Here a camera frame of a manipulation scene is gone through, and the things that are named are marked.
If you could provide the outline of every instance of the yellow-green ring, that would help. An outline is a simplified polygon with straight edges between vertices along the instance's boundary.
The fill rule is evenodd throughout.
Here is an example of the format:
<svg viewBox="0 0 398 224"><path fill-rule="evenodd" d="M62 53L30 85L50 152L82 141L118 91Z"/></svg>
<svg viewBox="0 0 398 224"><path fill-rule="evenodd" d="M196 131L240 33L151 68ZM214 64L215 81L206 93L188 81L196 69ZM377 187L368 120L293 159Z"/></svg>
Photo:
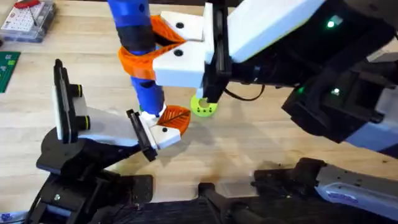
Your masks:
<svg viewBox="0 0 398 224"><path fill-rule="evenodd" d="M214 114L214 112L217 110L217 103L209 103L209 107L207 108L202 108L199 105L199 101L202 98L197 98L196 95L193 95L191 98L191 110L194 114L196 114L199 117L205 118L209 117Z"/></svg>

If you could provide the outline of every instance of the plastic storage box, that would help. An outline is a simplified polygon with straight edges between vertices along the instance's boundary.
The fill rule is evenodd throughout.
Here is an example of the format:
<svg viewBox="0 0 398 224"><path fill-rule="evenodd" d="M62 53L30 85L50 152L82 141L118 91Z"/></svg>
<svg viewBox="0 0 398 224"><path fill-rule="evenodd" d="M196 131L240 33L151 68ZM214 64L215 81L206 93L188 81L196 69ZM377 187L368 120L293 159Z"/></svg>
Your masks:
<svg viewBox="0 0 398 224"><path fill-rule="evenodd" d="M37 25L34 24L31 10ZM41 43L55 17L55 3L41 0L39 5L27 9L11 7L0 27L0 36L5 41Z"/></svg>

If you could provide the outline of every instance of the green circuit board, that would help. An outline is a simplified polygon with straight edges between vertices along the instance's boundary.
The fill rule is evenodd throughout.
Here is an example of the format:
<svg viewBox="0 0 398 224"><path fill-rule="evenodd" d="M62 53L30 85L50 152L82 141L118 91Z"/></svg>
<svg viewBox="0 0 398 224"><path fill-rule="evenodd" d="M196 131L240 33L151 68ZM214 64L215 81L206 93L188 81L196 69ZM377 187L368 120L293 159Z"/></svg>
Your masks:
<svg viewBox="0 0 398 224"><path fill-rule="evenodd" d="M20 52L0 52L0 93L6 91L20 54Z"/></svg>

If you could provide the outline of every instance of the blue cylinder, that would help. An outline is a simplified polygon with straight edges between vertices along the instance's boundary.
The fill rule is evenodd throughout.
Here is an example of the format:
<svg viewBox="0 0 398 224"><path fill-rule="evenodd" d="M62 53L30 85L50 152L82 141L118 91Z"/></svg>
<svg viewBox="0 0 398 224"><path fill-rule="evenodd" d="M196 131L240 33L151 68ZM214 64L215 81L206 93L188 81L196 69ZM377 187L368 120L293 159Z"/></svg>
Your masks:
<svg viewBox="0 0 398 224"><path fill-rule="evenodd" d="M154 38L153 42L151 38L146 38L153 36L148 0L108 0L108 4L123 47L134 55L144 55L155 50ZM162 87L153 80L136 77L131 77L131 83L142 109L158 116L164 104Z"/></svg>

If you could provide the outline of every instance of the wooden table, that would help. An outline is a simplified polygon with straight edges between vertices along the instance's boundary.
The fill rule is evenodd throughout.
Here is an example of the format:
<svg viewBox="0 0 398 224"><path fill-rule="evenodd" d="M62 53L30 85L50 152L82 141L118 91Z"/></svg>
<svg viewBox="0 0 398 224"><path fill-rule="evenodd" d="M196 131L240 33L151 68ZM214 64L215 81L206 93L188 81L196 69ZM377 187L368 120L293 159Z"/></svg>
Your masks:
<svg viewBox="0 0 398 224"><path fill-rule="evenodd" d="M0 12L9 7L0 3ZM51 101L54 60L68 68L70 80L84 86L89 106L119 114L137 109L135 92L116 52L119 39L105 2L59 1L57 18L43 44L7 43L21 51L7 92L0 95L0 211L26 210L48 173L38 170L44 135L54 127ZM151 12L201 14L198 6L151 5ZM260 87L230 84L243 96ZM189 108L195 90L165 88L167 103ZM224 95L211 118L192 117L182 140L154 162L142 154L110 167L121 174L152 174L154 202L189 200L201 181L218 183L226 196L253 195L256 169L292 167L301 157L326 160L346 169L398 180L398 161L349 144L311 136L280 108L290 89L267 87L260 99L244 103Z"/></svg>

